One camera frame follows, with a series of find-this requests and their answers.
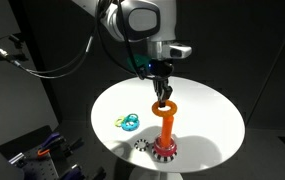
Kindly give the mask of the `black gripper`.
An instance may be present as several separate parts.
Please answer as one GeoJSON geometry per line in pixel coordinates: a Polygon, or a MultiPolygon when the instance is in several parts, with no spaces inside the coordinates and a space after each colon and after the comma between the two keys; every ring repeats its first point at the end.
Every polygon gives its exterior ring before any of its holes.
{"type": "Polygon", "coordinates": [[[173,88],[169,85],[168,78],[173,74],[174,66],[167,61],[151,60],[148,67],[150,74],[153,75],[152,80],[157,96],[158,107],[162,107],[162,104],[170,98],[173,92],[173,88]]]}

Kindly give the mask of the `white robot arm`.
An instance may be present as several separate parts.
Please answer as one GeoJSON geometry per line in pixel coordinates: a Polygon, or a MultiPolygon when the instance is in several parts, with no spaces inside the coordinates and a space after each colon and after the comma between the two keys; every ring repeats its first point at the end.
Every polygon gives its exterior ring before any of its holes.
{"type": "Polygon", "coordinates": [[[71,0],[94,17],[94,31],[104,27],[111,37],[125,44],[130,67],[114,62],[141,80],[153,81],[160,108],[165,107],[173,92],[168,78],[174,67],[171,60],[180,57],[175,53],[176,0],[71,0]],[[147,63],[139,65],[131,44],[147,41],[147,63]]]}

